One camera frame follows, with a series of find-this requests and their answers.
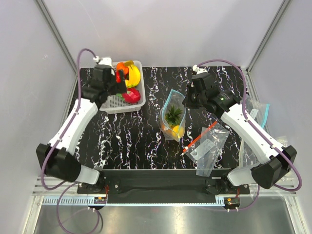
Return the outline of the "white plastic fruit basket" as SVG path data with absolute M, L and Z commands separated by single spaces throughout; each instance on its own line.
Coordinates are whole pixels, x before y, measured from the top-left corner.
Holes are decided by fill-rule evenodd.
M 126 112 L 133 112 L 139 111 L 141 107 L 146 102 L 145 97 L 145 84 L 144 84 L 144 77 L 143 77 L 143 69 L 142 64 L 138 60 L 134 60 L 134 65 L 139 69 L 141 79 L 139 84 L 136 86 L 136 89 L 140 92 L 141 98 L 136 103 L 127 103 L 123 101 L 117 95 L 108 96 L 107 101 L 101 105 L 100 111 L 104 111 L 107 114 L 118 114 L 118 113 L 126 113 Z

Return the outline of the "teal zipper clear bag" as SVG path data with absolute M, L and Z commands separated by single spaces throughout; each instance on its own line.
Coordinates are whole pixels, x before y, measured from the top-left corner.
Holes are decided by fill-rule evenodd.
M 185 134 L 186 108 L 182 103 L 184 99 L 182 93 L 172 89 L 160 111 L 160 128 L 165 140 L 179 142 Z

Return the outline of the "toy pineapple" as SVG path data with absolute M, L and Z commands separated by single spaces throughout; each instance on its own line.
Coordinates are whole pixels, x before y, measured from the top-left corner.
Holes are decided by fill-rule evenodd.
M 170 106 L 164 117 L 162 117 L 163 109 L 160 111 L 160 126 L 161 130 L 167 131 L 172 129 L 176 125 L 180 125 L 182 121 L 182 110 L 180 108 L 176 108 L 174 105 Z

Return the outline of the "yellow toy mango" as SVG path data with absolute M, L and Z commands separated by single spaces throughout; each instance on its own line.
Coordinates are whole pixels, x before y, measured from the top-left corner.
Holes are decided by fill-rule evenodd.
M 185 129 L 183 126 L 176 125 L 170 129 L 170 136 L 172 139 L 180 140 L 185 134 Z

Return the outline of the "red toy apple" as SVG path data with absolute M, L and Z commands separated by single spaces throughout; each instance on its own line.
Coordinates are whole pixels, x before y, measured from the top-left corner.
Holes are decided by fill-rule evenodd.
M 120 83 L 120 82 L 121 82 L 119 72 L 116 72 L 116 82 L 117 82 L 117 83 Z

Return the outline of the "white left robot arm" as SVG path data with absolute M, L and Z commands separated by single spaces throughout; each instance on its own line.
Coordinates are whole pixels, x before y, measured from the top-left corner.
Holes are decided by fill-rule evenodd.
M 39 144 L 36 149 L 41 180 L 52 176 L 63 182 L 86 183 L 94 193 L 104 190 L 105 181 L 100 178 L 100 172 L 81 165 L 74 153 L 79 138 L 108 96 L 126 91 L 123 75 L 114 70 L 111 58 L 100 59 L 93 68 L 89 85 L 79 86 L 78 99 L 60 130 L 48 144 Z

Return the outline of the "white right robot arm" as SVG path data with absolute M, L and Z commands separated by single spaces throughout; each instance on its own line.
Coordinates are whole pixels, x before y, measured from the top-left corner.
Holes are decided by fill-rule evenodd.
M 258 163 L 235 168 L 221 181 L 226 193 L 233 193 L 239 185 L 256 183 L 269 189 L 291 170 L 297 151 L 293 146 L 284 147 L 272 138 L 243 110 L 238 97 L 230 90 L 220 91 L 214 77 L 208 72 L 198 71 L 187 84 L 183 101 L 190 109 L 205 108 L 219 120 L 229 125 L 255 154 Z

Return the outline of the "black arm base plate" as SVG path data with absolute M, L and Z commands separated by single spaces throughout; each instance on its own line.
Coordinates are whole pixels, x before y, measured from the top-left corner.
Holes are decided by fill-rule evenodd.
M 248 195 L 247 184 L 237 188 L 226 182 L 228 169 L 214 169 L 209 177 L 195 169 L 103 170 L 102 186 L 83 184 L 78 194 L 103 194 L 109 204 L 213 203 L 218 195 Z

